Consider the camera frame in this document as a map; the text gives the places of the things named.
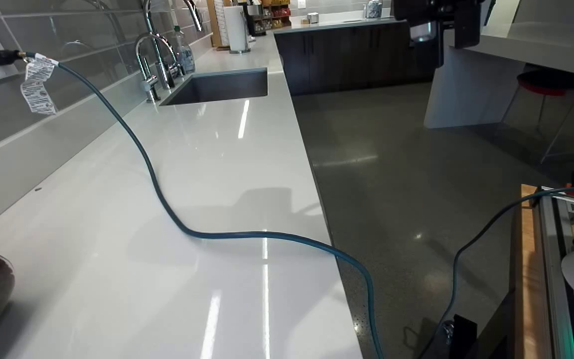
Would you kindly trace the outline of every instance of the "chair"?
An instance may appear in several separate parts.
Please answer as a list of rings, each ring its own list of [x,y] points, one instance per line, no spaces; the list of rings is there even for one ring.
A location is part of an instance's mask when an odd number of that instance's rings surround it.
[[[537,71],[529,71],[529,73],[521,75],[519,77],[519,91],[513,95],[503,123],[507,121],[507,117],[509,117],[509,113],[513,109],[513,103],[517,101],[521,91],[529,91],[529,93],[535,93],[535,95],[543,97],[541,115],[539,115],[539,123],[537,123],[537,131],[541,131],[541,125],[543,125],[543,119],[545,119],[547,99],[565,99],[571,91],[574,91],[574,75],[561,73],[561,71],[549,71],[549,69],[537,69]],[[545,151],[545,157],[541,159],[541,164],[547,163],[547,159],[551,157],[553,149],[557,147],[557,143],[561,141],[563,133],[567,131],[569,115],[571,115],[573,107],[574,107],[574,101],[571,101],[561,127],[557,129],[551,145]]]

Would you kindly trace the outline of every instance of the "sink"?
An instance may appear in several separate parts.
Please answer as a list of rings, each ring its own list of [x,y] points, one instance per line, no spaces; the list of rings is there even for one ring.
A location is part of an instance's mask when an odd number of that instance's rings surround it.
[[[162,107],[268,97],[268,69],[192,75]]]

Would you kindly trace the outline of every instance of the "gray cabinet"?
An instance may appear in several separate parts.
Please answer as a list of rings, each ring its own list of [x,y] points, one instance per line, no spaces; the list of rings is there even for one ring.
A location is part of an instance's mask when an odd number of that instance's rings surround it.
[[[425,83],[405,25],[278,35],[286,77],[296,97]]]

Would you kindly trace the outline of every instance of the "gray floor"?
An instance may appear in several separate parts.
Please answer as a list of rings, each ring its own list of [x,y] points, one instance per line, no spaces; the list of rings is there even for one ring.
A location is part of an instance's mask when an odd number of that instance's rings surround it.
[[[429,85],[413,85],[296,101],[334,244],[374,272],[378,324],[395,359],[415,358],[443,314],[455,252],[517,200],[521,184],[567,176],[567,168],[547,172],[507,153],[489,129],[425,131],[427,99]],[[463,260],[455,314],[479,326],[509,290],[511,222],[499,222]],[[348,270],[344,278],[372,358],[364,286]]]

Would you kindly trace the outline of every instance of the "kitchen counter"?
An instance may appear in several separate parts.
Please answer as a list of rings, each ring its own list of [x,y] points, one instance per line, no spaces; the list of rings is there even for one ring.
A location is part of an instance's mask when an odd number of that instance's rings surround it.
[[[308,17],[292,17],[292,29],[274,31],[276,35],[286,33],[320,33],[320,31],[338,31],[338,29],[362,29],[362,27],[378,27],[378,25],[397,25],[395,17],[391,17],[391,9],[384,9],[384,19],[366,19],[364,11],[356,13],[330,13],[320,15],[320,25],[308,25]]]
[[[244,69],[268,69],[268,99],[142,105],[126,121],[192,228],[330,244],[274,37],[198,59]],[[332,256],[180,234],[118,127],[0,216],[0,254],[17,272],[0,358],[362,358]]]

